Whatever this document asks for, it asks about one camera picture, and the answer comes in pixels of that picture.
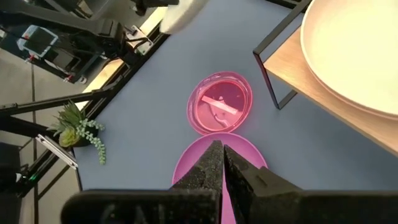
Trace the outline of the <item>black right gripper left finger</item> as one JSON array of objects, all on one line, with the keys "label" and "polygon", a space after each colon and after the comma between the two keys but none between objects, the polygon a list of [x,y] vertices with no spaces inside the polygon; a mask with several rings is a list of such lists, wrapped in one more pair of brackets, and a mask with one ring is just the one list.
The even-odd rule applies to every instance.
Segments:
[{"label": "black right gripper left finger", "polygon": [[61,224],[221,224],[224,146],[213,141],[168,190],[85,190],[67,200]]}]

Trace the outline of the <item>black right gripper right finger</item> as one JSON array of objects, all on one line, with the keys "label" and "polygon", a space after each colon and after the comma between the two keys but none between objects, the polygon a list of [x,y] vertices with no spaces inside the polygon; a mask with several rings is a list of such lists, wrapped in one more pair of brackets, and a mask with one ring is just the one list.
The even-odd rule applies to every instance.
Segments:
[{"label": "black right gripper right finger", "polygon": [[398,190],[304,190],[224,147],[237,224],[398,224]]}]

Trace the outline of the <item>magenta matte plate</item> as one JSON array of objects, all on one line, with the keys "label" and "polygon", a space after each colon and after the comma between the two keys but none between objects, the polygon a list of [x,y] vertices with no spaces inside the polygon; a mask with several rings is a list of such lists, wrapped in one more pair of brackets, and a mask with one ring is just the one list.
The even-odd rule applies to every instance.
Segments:
[{"label": "magenta matte plate", "polygon": [[[257,168],[268,168],[264,157],[257,147],[244,137],[233,133],[211,133],[195,140],[183,152],[175,166],[173,184],[177,183],[193,167],[213,141],[221,141],[223,144],[228,145]],[[233,206],[224,179],[221,224],[244,224],[244,222],[240,222],[234,216]]]}]

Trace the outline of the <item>pink transparent plate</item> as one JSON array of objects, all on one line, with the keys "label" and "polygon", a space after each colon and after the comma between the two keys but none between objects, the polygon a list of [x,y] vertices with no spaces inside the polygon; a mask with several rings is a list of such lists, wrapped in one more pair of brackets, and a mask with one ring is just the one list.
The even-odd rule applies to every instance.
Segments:
[{"label": "pink transparent plate", "polygon": [[249,115],[253,103],[249,82],[236,72],[217,72],[203,79],[187,101],[187,118],[202,135],[231,132]]}]

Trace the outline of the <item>peach matte plate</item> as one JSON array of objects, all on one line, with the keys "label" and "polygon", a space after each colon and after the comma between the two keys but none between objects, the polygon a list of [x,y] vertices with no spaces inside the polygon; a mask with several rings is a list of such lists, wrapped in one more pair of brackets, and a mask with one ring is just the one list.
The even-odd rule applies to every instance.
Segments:
[{"label": "peach matte plate", "polygon": [[332,95],[398,120],[398,0],[312,0],[300,45]]}]

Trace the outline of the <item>wooden table side board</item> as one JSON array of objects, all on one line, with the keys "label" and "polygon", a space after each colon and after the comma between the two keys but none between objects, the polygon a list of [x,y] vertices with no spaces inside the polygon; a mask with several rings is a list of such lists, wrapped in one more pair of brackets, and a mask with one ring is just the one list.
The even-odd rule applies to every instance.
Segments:
[{"label": "wooden table side board", "polygon": [[[162,20],[166,13],[166,7],[158,7],[155,9],[150,16],[142,23],[139,27],[141,32],[146,36],[149,36],[150,32],[155,30],[156,25]],[[123,64],[120,59],[112,60],[108,62],[99,72],[99,74],[94,78],[94,80],[86,87],[83,93],[91,92],[97,88],[105,86],[106,82],[111,79],[116,70],[119,69]]]}]

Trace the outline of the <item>potted succulent plant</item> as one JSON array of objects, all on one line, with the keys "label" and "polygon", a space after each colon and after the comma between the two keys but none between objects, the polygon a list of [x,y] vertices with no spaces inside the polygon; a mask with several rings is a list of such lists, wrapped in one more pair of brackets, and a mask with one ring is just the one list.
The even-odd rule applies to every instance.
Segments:
[{"label": "potted succulent plant", "polygon": [[106,146],[98,137],[105,126],[93,119],[88,119],[84,111],[69,101],[58,112],[57,120],[51,124],[48,131],[53,131],[53,136],[58,136],[58,143],[61,147],[85,147],[94,146],[98,151],[99,163],[106,163]]}]

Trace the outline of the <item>blue-framed touchscreen monitor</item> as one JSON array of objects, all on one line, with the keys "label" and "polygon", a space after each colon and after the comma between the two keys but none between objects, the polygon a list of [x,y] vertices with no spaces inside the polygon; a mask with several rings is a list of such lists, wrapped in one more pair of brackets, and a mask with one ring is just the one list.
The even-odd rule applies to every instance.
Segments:
[{"label": "blue-framed touchscreen monitor", "polygon": [[17,46],[21,51],[26,50],[30,55],[42,58],[58,40],[58,35],[52,31],[31,25],[17,41]]}]

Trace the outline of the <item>silver metal frame bracket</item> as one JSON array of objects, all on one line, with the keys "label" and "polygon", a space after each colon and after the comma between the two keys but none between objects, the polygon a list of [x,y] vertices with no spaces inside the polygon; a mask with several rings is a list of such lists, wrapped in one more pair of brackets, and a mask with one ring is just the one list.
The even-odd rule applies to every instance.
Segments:
[{"label": "silver metal frame bracket", "polygon": [[63,160],[72,169],[76,170],[78,168],[76,159],[50,137],[38,134],[35,139],[43,146],[45,146],[48,150],[50,150],[53,154],[55,154],[59,159]]}]

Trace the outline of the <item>wooden shelf with black frame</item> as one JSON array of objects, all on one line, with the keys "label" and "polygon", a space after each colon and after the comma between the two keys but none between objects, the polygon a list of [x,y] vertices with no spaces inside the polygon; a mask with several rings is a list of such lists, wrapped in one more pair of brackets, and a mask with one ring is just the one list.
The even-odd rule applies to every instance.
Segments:
[{"label": "wooden shelf with black frame", "polygon": [[[300,93],[340,121],[398,157],[398,136],[392,133],[394,130],[398,131],[398,121],[351,106],[322,87],[305,64],[303,53],[300,50],[299,28],[295,29],[271,53],[267,60],[263,61],[261,59],[261,52],[312,2],[312,0],[301,0],[300,2],[292,0],[268,1],[281,4],[281,6],[291,10],[253,50],[253,55],[261,69],[274,106],[281,110],[297,93]],[[269,79],[270,73],[288,84],[292,89],[280,101],[275,96]]]}]

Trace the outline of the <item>black metal rig frame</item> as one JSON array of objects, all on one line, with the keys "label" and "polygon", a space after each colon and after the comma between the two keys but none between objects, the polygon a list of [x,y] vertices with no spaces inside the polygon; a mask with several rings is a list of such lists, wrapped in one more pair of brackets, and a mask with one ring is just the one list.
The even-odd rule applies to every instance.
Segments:
[{"label": "black metal rig frame", "polygon": [[[278,110],[281,110],[296,94],[295,90],[291,90],[281,100],[278,100],[272,83],[269,79],[269,75],[266,72],[265,66],[261,59],[261,53],[265,51],[273,41],[284,31],[288,25],[294,21],[294,19],[306,12],[308,5],[313,0],[265,0],[272,4],[278,5],[290,9],[290,13],[281,20],[277,26],[275,26],[271,32],[265,36],[265,38],[259,43],[259,45],[252,51],[254,58],[256,59],[259,68],[261,69],[262,75],[267,85],[272,102]],[[156,22],[153,26],[150,26],[150,31],[144,36],[147,41],[154,41],[154,46],[149,50],[146,56],[136,56],[132,65],[122,63],[115,72],[111,75],[111,78],[105,81],[98,90],[92,90],[88,93],[79,93],[77,95],[63,96],[59,98],[51,98],[44,101],[34,101],[32,103],[18,105],[16,103],[5,105],[0,108],[0,128],[3,131],[7,131],[14,134],[19,134],[27,137],[36,137],[39,134],[51,134],[45,126],[41,124],[33,123],[23,119],[15,118],[15,114],[21,114],[26,112],[36,112],[38,110],[44,110],[54,108],[65,104],[68,100],[72,100],[74,103],[81,103],[86,101],[87,104],[83,107],[83,112],[88,115],[90,119],[97,118],[103,110],[108,107],[110,102],[113,101],[114,97],[119,94],[120,91],[127,85],[130,79],[136,75],[136,73],[142,69],[147,61],[153,57],[158,51],[161,45],[169,38],[168,34],[160,31],[160,22]]]}]

